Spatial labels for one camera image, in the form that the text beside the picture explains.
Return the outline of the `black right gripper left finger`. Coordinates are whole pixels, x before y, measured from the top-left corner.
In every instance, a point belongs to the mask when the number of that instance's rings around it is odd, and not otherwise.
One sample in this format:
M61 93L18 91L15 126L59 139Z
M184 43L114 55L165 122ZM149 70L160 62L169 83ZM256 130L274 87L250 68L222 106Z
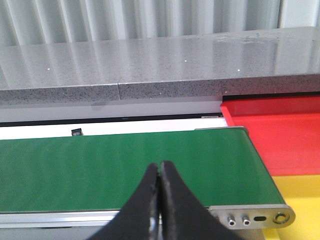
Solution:
M158 194L158 167L151 163L136 190L116 216L89 239L157 240L160 215Z

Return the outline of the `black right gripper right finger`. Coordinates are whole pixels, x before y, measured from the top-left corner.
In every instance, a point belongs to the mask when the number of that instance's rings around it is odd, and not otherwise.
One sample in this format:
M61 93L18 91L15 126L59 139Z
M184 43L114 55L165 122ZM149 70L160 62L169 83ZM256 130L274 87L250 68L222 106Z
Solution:
M240 240L194 196L172 161L160 165L160 211L164 240Z

